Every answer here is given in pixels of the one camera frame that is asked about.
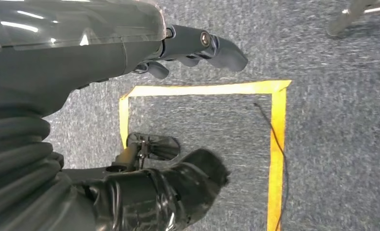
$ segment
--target screw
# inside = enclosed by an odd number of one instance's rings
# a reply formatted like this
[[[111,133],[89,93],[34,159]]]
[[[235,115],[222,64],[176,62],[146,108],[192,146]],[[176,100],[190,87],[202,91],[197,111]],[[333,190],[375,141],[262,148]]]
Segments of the screw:
[[[211,37],[210,37],[209,33],[205,32],[205,31],[203,31],[201,33],[201,43],[205,47],[208,47],[211,44]]]
[[[173,37],[173,31],[170,28],[167,28],[167,38],[170,39]]]

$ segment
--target yellow tape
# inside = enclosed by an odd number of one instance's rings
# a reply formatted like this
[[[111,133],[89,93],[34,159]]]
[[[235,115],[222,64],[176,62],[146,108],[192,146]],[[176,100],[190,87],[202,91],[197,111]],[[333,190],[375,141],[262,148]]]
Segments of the yellow tape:
[[[272,126],[282,150],[285,143],[286,89],[272,94]],[[276,226],[282,208],[283,155],[271,131],[271,165],[269,167],[267,230],[280,231]]]
[[[120,136],[123,147],[129,134],[129,97],[172,95],[272,94],[272,124],[283,149],[285,140],[286,87],[290,80],[273,80],[215,86],[136,86],[119,100]],[[271,132],[267,230],[275,231],[282,206],[283,156]]]

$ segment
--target gray carpet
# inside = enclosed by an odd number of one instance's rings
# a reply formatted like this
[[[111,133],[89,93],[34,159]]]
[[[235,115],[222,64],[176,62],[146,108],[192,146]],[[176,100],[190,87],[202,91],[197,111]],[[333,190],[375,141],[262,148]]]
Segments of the gray carpet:
[[[48,140],[67,167],[109,164],[121,149],[118,99],[135,85],[203,85],[291,79],[285,149],[290,175],[286,231],[380,231],[380,15],[333,40],[327,22],[345,1],[160,0],[168,23],[235,41],[241,73],[169,63],[170,76],[127,75],[71,94],[48,117]],[[142,97],[129,127],[179,138],[183,154],[208,147],[233,171],[210,213],[191,231],[266,230],[269,130],[254,96]],[[270,99],[260,102],[269,112]]]

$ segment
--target metal pole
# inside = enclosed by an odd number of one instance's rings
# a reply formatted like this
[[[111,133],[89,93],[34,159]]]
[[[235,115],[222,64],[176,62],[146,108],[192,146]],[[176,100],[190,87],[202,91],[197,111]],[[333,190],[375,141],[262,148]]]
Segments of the metal pole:
[[[360,16],[374,13],[380,13],[380,0],[353,0],[350,6],[329,24],[327,33],[330,36],[337,36]]]

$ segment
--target clear plastic cover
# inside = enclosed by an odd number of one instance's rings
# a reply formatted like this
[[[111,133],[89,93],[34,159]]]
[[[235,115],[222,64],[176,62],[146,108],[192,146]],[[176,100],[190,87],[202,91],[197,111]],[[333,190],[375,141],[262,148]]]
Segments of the clear plastic cover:
[[[162,11],[151,0],[0,0],[0,50],[165,37]]]

